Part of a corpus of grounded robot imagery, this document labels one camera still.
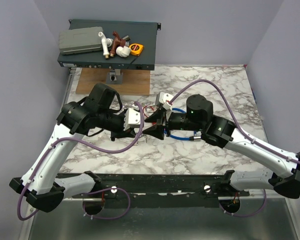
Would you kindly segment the red cable lock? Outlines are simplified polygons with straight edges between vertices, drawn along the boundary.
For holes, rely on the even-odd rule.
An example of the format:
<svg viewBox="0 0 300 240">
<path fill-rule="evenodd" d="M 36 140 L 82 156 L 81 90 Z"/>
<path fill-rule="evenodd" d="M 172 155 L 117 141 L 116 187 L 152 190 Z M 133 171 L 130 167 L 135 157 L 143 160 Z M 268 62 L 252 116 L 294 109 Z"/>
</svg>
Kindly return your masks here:
<svg viewBox="0 0 300 240">
<path fill-rule="evenodd" d="M 144 119 L 146 120 L 150 115 L 152 115 L 157 110 L 156 105 L 145 105 L 143 107 Z"/>
</svg>

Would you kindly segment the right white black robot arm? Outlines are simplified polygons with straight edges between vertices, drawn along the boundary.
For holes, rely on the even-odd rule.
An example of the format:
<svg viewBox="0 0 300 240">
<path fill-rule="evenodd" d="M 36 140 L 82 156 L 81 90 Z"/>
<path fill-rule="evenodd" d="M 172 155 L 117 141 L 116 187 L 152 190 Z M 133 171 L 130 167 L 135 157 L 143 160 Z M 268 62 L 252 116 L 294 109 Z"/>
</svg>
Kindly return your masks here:
<svg viewBox="0 0 300 240">
<path fill-rule="evenodd" d="M 300 197 L 300 152 L 279 149 L 262 141 L 224 117 L 214 115 L 213 103 L 200 94 L 186 100 L 186 112 L 173 112 L 172 95 L 160 93 L 157 110 L 145 122 L 152 126 L 144 135 L 163 140 L 171 131 L 200 132 L 207 144 L 240 153 L 266 167 L 260 171 L 228 171 L 229 177 L 220 183 L 220 191 L 231 196 L 237 191 L 274 190 L 283 197 Z"/>
</svg>

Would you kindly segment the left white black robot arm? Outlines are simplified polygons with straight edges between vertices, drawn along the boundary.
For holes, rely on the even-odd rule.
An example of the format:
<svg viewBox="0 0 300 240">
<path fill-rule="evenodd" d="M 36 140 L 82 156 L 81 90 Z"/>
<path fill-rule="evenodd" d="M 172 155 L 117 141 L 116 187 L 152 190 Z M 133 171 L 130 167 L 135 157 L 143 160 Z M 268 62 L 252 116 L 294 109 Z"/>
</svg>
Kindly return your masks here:
<svg viewBox="0 0 300 240">
<path fill-rule="evenodd" d="M 144 126 L 142 106 L 135 102 L 132 107 L 124 108 L 120 103 L 118 109 L 112 109 L 114 98 L 120 98 L 116 90 L 97 83 L 88 96 L 61 108 L 51 137 L 35 163 L 22 177 L 14 177 L 9 183 L 19 194 L 18 213 L 21 212 L 22 200 L 39 211 L 49 213 L 65 198 L 78 194 L 94 198 L 100 194 L 101 179 L 92 172 L 67 178 L 58 178 L 57 175 L 77 143 L 92 147 L 92 144 L 83 141 L 83 137 L 88 136 L 92 129 L 109 131 L 112 140 L 134 139 L 120 150 L 93 147 L 103 153 L 122 153 L 136 143 L 141 133 L 135 133 L 134 129 L 141 130 Z"/>
</svg>

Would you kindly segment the white pipe elbow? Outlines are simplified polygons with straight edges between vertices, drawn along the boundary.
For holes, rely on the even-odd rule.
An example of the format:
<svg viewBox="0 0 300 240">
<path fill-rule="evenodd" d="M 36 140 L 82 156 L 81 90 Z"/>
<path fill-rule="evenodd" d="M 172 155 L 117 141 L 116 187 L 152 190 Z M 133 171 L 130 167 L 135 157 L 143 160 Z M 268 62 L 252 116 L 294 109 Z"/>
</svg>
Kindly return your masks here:
<svg viewBox="0 0 300 240">
<path fill-rule="evenodd" d="M 131 53 L 131 49 L 127 46 L 118 46 L 115 53 L 121 58 L 127 58 Z"/>
</svg>

